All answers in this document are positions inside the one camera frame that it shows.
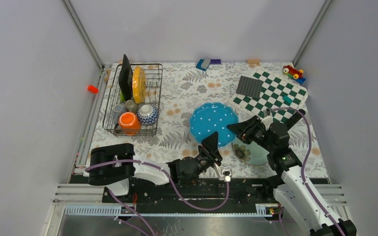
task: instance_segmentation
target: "gray silicone mat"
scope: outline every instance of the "gray silicone mat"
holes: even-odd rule
[[[236,93],[259,98],[262,84],[261,80],[241,76]]]

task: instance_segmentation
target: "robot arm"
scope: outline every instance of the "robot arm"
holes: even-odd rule
[[[346,236],[355,236],[354,224],[350,220],[343,221],[308,177],[302,176],[302,163],[289,148],[288,134],[288,130],[300,118],[301,115],[294,114],[284,124],[273,122],[271,116],[263,120],[254,116],[245,122],[230,124],[227,128],[242,142],[255,142],[269,152],[269,165],[277,175],[267,178],[266,195],[281,203],[304,232],[309,232],[311,236],[341,236],[337,228],[340,227]]]
[[[222,157],[218,151],[218,132],[214,132],[204,139],[198,146],[198,150],[199,154],[195,158],[188,156],[182,160],[177,159],[160,164],[141,158],[134,152],[132,144],[118,144],[94,148],[91,151],[91,166],[115,160],[139,160],[160,166],[171,176],[174,183],[189,183],[212,167],[219,180],[231,181],[231,170],[220,168]],[[170,181],[166,174],[157,168],[142,163],[122,163],[92,169],[89,171],[88,183],[95,186],[106,185],[116,196],[121,196],[128,193],[128,178],[130,177],[146,179],[156,185],[166,184]]]

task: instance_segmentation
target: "red toy car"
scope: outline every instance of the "red toy car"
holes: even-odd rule
[[[284,65],[283,66],[283,73],[285,75],[290,74],[294,79],[297,80],[299,78],[303,78],[302,74],[304,73],[304,71],[303,70],[296,70],[291,65]]]

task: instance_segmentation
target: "green and white checkerboard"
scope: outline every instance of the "green and white checkerboard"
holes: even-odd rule
[[[248,97],[241,94],[234,94],[231,97],[233,104],[239,108],[245,109],[254,115],[264,118],[262,110],[266,108],[292,107],[298,109],[302,107],[308,98],[306,88],[296,85],[286,79],[281,79],[278,75],[266,72],[259,68],[252,76],[263,81],[260,98]],[[287,95],[292,99],[291,105],[287,105],[283,97]],[[285,123],[295,112],[291,110],[277,111],[273,115],[275,120]]]

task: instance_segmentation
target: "metal floor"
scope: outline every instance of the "metal floor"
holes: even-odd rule
[[[145,217],[157,236],[284,236],[279,222],[266,223],[264,218],[251,217]],[[130,223],[150,233],[138,218]],[[291,236],[304,233],[296,223],[283,224]],[[58,236],[143,236],[125,224],[107,216],[65,215]]]

